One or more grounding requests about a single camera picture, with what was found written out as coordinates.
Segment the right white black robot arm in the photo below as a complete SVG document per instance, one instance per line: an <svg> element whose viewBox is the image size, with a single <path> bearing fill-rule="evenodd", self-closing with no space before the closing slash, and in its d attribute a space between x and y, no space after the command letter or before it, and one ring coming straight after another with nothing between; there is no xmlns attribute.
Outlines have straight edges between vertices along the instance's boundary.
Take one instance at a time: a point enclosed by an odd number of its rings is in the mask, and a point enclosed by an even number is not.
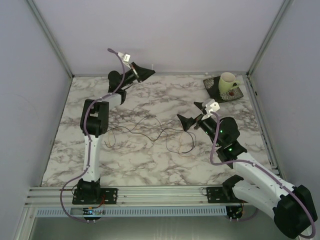
<svg viewBox="0 0 320 240"><path fill-rule="evenodd" d="M227 165L236 174L222 184L223 195L229 201L244 201L273 219L288 238L313 240L318 215L310 190L296 186L264 167L238 142L240 131L232 117L218 115L219 104L210 99L195 102L201 114L177 117L184 131L202 129L210 138L209 160L213 166Z"/></svg>

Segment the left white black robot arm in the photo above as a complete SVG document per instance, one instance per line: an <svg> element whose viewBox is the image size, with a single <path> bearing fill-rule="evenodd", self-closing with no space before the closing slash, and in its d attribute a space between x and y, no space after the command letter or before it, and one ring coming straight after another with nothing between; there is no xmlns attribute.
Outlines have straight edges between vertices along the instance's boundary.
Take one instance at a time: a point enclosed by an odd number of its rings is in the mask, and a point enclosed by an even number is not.
<svg viewBox="0 0 320 240"><path fill-rule="evenodd" d="M108 96L98 100L86 99L80 120L80 129L84 134L85 155L84 174L80 177L74 191L74 204L96 204L104 193L101 189L99 171L102 138L109 127L109 112L126 100L126 87L134 81L144 82L156 73L153 69L129 64L129 70L123 74L116 70L108 74Z"/></svg>

